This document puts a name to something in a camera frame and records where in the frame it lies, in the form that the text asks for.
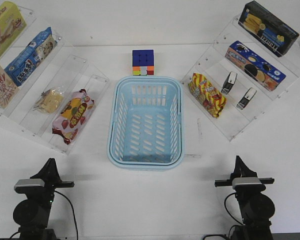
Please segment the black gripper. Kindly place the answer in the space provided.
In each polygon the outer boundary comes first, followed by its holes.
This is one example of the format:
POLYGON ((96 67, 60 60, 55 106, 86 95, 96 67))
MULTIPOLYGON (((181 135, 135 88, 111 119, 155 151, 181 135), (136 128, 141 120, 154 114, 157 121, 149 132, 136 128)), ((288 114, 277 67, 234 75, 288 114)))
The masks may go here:
POLYGON ((45 192, 53 192, 55 189, 73 188, 74 181, 62 181, 58 172, 56 160, 49 158, 37 176, 30 177, 31 180, 42 180, 44 185, 34 186, 30 188, 30 194, 43 194, 45 192))
POLYGON ((229 179, 214 181, 217 187, 232 187, 236 192, 263 192, 266 185, 275 182, 273 177, 259 177, 255 171, 250 170, 239 155, 236 156, 233 174, 229 179))

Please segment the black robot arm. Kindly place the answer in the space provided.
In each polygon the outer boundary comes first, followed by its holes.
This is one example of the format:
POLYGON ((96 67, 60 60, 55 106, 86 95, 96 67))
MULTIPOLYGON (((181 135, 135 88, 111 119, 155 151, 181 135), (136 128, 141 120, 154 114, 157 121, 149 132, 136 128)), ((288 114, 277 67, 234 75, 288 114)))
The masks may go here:
POLYGON ((72 188, 73 181, 62 181, 56 160, 49 158, 42 169, 29 179, 20 179, 14 191, 25 194, 13 211, 13 220, 19 225, 20 240, 56 240, 57 236, 48 227, 52 203, 57 188, 72 188))
POLYGON ((231 186, 239 205, 242 222, 234 226, 229 240, 272 240, 270 218, 275 213, 273 201, 262 194, 266 185, 273 184, 272 177, 259 178, 240 156, 236 156, 233 173, 229 179, 216 180, 215 187, 231 186))

